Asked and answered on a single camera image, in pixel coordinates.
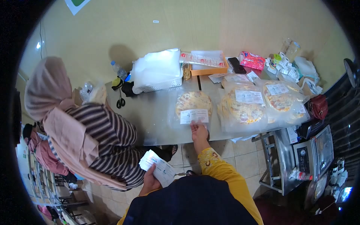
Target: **striped shirt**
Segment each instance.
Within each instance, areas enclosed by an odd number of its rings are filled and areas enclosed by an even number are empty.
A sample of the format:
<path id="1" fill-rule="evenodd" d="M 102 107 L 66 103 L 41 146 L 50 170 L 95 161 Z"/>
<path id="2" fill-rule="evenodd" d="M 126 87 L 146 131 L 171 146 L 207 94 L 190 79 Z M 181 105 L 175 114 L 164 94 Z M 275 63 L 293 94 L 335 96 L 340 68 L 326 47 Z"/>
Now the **striped shirt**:
<path id="1" fill-rule="evenodd" d="M 140 168 L 139 161 L 145 151 L 134 147 L 137 138 L 134 125 L 108 110 L 105 105 L 95 103 L 85 103 L 66 110 L 66 113 L 82 123 L 86 133 L 99 142 L 99 157 L 91 164 L 91 168 L 125 183 L 127 190 L 143 183 L 145 171 Z M 50 139 L 49 145 L 61 162 Z"/>

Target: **red handbag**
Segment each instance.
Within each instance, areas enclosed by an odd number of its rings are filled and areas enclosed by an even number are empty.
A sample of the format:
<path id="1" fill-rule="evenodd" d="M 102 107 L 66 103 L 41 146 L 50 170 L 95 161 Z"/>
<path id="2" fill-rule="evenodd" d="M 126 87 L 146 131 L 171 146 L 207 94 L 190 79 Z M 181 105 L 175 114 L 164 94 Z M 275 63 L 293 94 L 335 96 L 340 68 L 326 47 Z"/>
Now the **red handbag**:
<path id="1" fill-rule="evenodd" d="M 324 95 L 318 95 L 309 101 L 309 111 L 312 117 L 323 120 L 328 114 L 328 102 Z"/>

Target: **black phone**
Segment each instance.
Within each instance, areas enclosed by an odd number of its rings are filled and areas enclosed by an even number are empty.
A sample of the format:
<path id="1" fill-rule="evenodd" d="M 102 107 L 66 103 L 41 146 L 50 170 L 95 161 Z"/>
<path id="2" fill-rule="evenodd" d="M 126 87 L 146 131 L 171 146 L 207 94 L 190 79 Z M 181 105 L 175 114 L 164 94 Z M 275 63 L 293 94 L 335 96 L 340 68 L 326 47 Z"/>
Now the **black phone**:
<path id="1" fill-rule="evenodd" d="M 240 65 L 240 62 L 237 58 L 233 57 L 233 58 L 229 58 L 228 60 L 233 66 L 235 73 L 246 74 L 246 70 L 242 65 Z"/>

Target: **plastic water bottle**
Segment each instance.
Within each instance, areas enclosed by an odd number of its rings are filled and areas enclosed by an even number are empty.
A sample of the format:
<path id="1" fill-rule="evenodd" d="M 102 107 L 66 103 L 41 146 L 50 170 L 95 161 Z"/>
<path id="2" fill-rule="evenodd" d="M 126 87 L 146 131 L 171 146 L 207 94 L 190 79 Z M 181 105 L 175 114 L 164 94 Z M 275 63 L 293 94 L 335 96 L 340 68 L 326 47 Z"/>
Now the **plastic water bottle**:
<path id="1" fill-rule="evenodd" d="M 312 180 L 312 175 L 300 172 L 298 170 L 293 170 L 293 172 L 290 174 L 290 177 L 293 177 L 297 180 Z"/>
<path id="2" fill-rule="evenodd" d="M 128 81 L 130 79 L 130 75 L 127 75 L 127 72 L 115 61 L 111 61 L 110 63 L 113 66 L 113 70 L 115 73 L 117 73 L 118 77 L 120 77 L 123 81 Z"/>

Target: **sticker on wall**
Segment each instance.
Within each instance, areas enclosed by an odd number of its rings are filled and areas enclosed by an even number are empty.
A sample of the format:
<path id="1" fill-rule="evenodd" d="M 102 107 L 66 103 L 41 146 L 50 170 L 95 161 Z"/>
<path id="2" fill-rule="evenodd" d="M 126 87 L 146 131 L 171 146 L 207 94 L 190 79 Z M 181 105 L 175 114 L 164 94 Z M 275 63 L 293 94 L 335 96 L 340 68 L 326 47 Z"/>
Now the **sticker on wall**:
<path id="1" fill-rule="evenodd" d="M 66 5 L 69 7 L 73 15 L 80 11 L 84 5 L 86 5 L 90 0 L 65 0 Z"/>

